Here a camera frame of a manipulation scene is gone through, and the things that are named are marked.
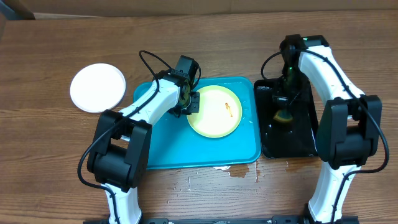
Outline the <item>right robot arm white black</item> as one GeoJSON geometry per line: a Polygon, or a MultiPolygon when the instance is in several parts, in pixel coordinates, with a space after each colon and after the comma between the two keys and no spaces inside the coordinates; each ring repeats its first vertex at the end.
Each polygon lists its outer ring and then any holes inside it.
{"type": "Polygon", "coordinates": [[[279,46],[284,67],[272,80],[267,104],[267,147],[281,156],[298,149],[322,160],[313,196],[301,223],[357,223],[342,207],[352,180],[386,139],[380,128],[382,103],[345,75],[322,35],[288,35],[279,46]]]}

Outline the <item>white plate with red streak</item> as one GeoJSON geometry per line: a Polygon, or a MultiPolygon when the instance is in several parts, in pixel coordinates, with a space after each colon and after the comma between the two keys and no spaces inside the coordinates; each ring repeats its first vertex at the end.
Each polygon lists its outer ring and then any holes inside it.
{"type": "Polygon", "coordinates": [[[100,113],[118,105],[126,91],[122,72],[107,63],[82,68],[70,84],[70,98],[79,109],[100,113]]]}

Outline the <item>green yellow sponge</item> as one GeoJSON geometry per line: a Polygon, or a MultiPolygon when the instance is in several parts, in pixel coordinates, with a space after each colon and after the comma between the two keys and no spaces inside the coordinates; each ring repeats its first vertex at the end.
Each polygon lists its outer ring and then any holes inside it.
{"type": "Polygon", "coordinates": [[[280,123],[289,123],[293,120],[293,116],[288,110],[278,110],[273,119],[280,123]]]}

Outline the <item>yellow plate with orange stain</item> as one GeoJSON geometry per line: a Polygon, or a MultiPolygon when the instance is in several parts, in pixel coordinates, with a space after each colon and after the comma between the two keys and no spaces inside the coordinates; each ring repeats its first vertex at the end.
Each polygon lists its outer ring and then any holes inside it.
{"type": "Polygon", "coordinates": [[[237,95],[219,85],[204,86],[200,94],[199,112],[187,115],[191,128],[208,138],[222,138],[240,124],[243,109],[237,95]]]}

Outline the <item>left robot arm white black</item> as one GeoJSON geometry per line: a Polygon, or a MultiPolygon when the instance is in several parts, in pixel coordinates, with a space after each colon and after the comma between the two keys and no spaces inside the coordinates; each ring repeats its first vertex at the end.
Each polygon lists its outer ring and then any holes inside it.
{"type": "Polygon", "coordinates": [[[139,223],[137,187],[147,170],[152,128],[165,114],[176,117],[199,111],[195,87],[201,68],[181,56],[175,68],[152,74],[151,87],[119,112],[101,113],[92,144],[78,165],[81,183],[106,192],[109,217],[103,223],[139,223]]]}

